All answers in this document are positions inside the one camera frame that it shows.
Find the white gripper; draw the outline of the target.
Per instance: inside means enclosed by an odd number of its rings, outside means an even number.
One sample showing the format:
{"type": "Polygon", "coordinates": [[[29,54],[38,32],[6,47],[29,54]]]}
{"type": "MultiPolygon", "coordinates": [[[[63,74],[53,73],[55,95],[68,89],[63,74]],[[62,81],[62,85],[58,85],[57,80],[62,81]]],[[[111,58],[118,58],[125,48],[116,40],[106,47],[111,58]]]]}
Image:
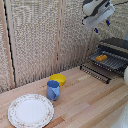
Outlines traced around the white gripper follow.
{"type": "MultiPolygon", "coordinates": [[[[90,30],[98,25],[100,22],[111,16],[115,12],[115,8],[112,4],[108,6],[103,5],[99,8],[98,13],[95,16],[89,16],[83,20],[83,23],[86,25],[87,29],[90,30]]],[[[106,24],[110,26],[109,20],[106,20],[106,24]]]]}

